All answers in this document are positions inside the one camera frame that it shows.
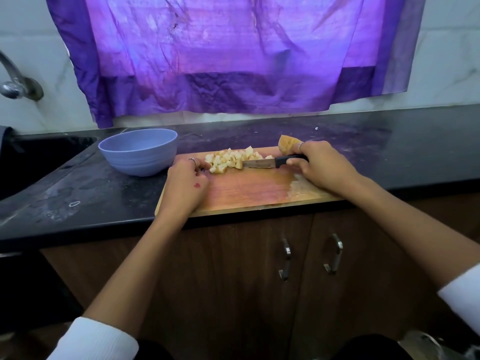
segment white tile wall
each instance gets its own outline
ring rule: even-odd
[[[0,49],[38,80],[39,102],[0,96],[0,124],[20,133],[96,129],[45,0],[0,0]],[[332,105],[324,114],[480,103],[480,0],[427,0],[408,91]],[[8,76],[0,66],[0,80]],[[287,114],[268,115],[283,117]],[[123,116],[116,126],[261,119],[265,115],[182,111]]]

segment hand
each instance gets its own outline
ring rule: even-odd
[[[210,169],[210,164],[199,158],[179,160],[168,169],[157,216],[167,213],[184,220],[189,217],[205,198],[210,185],[201,169]]]
[[[307,141],[299,150],[293,145],[289,154],[304,154],[305,159],[291,158],[287,164],[299,167],[306,179],[315,186],[325,188],[347,198],[351,186],[362,178],[352,164],[327,141]]]

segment knife handle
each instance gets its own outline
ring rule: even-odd
[[[290,158],[305,159],[308,162],[307,156],[303,155],[303,154],[285,155],[285,156],[281,156],[279,158],[275,158],[275,168],[280,168],[280,166],[286,164],[287,160],[289,160]]]

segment silver ring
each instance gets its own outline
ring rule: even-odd
[[[193,162],[195,163],[195,169],[197,169],[197,160],[195,158],[188,158],[187,160],[193,160]]]

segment kitchen knife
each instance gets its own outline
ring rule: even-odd
[[[243,168],[280,168],[280,166],[287,164],[287,160],[289,160],[290,158],[305,159],[308,162],[308,158],[306,155],[293,154],[273,159],[244,160]]]

